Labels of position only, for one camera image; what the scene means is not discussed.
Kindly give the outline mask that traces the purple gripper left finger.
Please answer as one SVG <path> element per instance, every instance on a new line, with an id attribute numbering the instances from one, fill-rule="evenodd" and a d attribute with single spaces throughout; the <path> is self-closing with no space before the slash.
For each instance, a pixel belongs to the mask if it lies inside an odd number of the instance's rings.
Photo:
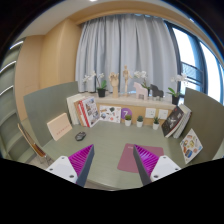
<path id="1" fill-rule="evenodd" d="M 91 144 L 71 156 L 60 156 L 47 171 L 65 180 L 84 187 L 94 157 L 94 145 Z"/>

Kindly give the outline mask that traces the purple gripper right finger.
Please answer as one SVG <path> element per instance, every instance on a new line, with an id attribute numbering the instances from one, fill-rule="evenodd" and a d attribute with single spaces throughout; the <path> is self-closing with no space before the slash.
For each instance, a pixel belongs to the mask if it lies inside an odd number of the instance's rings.
<path id="1" fill-rule="evenodd" d="M 138 145 L 134 146 L 133 156 L 143 185 L 148 185 L 180 170 L 180 167 L 168 156 L 157 156 Z"/>

